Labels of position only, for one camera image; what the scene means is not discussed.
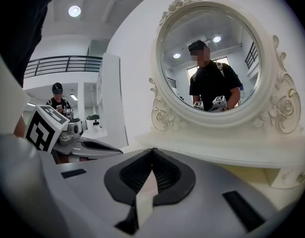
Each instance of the ceiling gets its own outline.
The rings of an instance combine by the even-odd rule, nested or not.
[[[164,63],[170,68],[191,60],[188,45],[202,40],[207,43],[211,53],[231,48],[242,43],[243,27],[234,19],[222,12],[196,11],[180,18],[166,36],[164,44]],[[213,42],[216,36],[221,37],[218,43]],[[173,58],[179,53],[181,57]]]
[[[53,0],[43,25],[42,36],[82,35],[89,39],[111,39],[121,23],[143,0]],[[81,8],[78,17],[68,9]]]
[[[77,101],[70,97],[70,94],[74,94],[77,97],[77,83],[62,84],[63,98],[66,99],[72,108],[77,107]],[[93,91],[96,91],[96,83],[84,83],[84,103],[85,107],[92,107],[96,105],[96,96],[92,97]],[[37,87],[26,90],[26,93],[30,96],[30,103],[44,105],[50,98],[53,97],[52,85]],[[27,111],[33,110],[32,107],[27,105]]]

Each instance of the white vanity table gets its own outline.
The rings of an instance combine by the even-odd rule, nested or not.
[[[164,68],[167,35],[172,34],[172,27],[178,28],[182,18],[189,13],[199,15],[202,10],[225,13],[236,20],[257,47],[258,80],[253,94],[227,112],[203,112],[187,105],[174,93]],[[217,163],[254,186],[257,184],[246,174],[256,173],[265,183],[257,189],[271,200],[273,197],[276,202],[279,193],[289,195],[283,204],[275,203],[278,208],[296,199],[304,187],[300,184],[305,183],[305,137],[299,124],[300,98],[285,69],[286,50],[278,50],[279,42],[237,4],[224,0],[174,1],[162,15],[153,48],[153,78],[149,82],[155,93],[151,113],[154,128],[136,138],[137,147],[158,147]]]

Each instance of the black rubber pad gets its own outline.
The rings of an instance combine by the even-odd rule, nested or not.
[[[251,232],[265,222],[237,191],[224,193],[223,197],[248,232]]]
[[[70,177],[75,177],[75,176],[79,176],[81,174],[86,173],[86,171],[84,169],[76,169],[76,170],[72,170],[72,171],[67,171],[67,172],[63,172],[61,173],[63,178],[70,178]]]
[[[114,200],[133,206],[151,171],[158,186],[153,206],[177,204],[195,185],[195,173],[188,165],[157,148],[147,149],[112,166],[105,173],[104,183]]]

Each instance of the white column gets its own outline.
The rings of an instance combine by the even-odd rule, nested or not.
[[[85,101],[84,101],[84,82],[79,82],[77,85],[77,105],[78,105],[78,117],[82,121],[83,131],[86,130],[85,122]]]

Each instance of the mirror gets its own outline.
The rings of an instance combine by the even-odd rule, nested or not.
[[[257,85],[259,50],[243,22],[216,8],[192,9],[162,40],[163,74],[191,107],[223,112],[243,104]]]

